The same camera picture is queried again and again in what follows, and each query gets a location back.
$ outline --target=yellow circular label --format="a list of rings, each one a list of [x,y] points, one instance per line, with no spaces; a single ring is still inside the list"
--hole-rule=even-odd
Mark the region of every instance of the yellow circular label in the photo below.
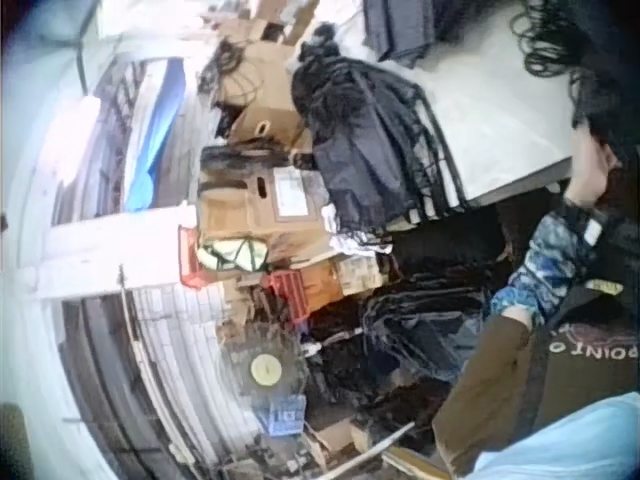
[[[282,365],[273,355],[263,353],[251,362],[251,375],[258,385],[273,387],[282,378]]]

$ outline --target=blue patterned sleeve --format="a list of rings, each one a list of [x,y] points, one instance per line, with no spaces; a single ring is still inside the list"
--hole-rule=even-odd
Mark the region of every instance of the blue patterned sleeve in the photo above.
[[[534,325],[551,318],[574,282],[593,261],[593,247],[555,213],[545,216],[531,239],[523,265],[491,300],[491,313],[511,306],[531,313]]]

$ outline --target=white paper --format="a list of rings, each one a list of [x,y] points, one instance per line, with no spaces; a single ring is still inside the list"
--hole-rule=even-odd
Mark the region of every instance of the white paper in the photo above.
[[[274,168],[278,213],[281,217],[309,215],[302,173],[295,167]]]

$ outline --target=red object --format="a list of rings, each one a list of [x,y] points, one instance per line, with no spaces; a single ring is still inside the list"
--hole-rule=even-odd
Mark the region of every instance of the red object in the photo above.
[[[302,274],[299,270],[279,270],[262,279],[262,286],[271,288],[276,295],[286,300],[294,325],[309,317],[309,302],[304,291]]]
[[[180,283],[187,288],[200,290],[215,282],[215,275],[205,269],[196,257],[196,228],[178,227],[178,260],[180,263]]]

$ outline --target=dark clothing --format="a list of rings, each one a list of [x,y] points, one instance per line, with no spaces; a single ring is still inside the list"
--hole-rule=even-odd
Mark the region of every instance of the dark clothing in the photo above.
[[[500,451],[515,440],[521,415],[531,414],[530,435],[598,400],[638,388],[638,349],[633,330],[615,332],[572,324],[541,345],[548,351],[537,405],[527,385],[537,335],[506,317],[494,317],[457,385],[436,415],[436,444],[452,473],[473,471],[483,451]]]

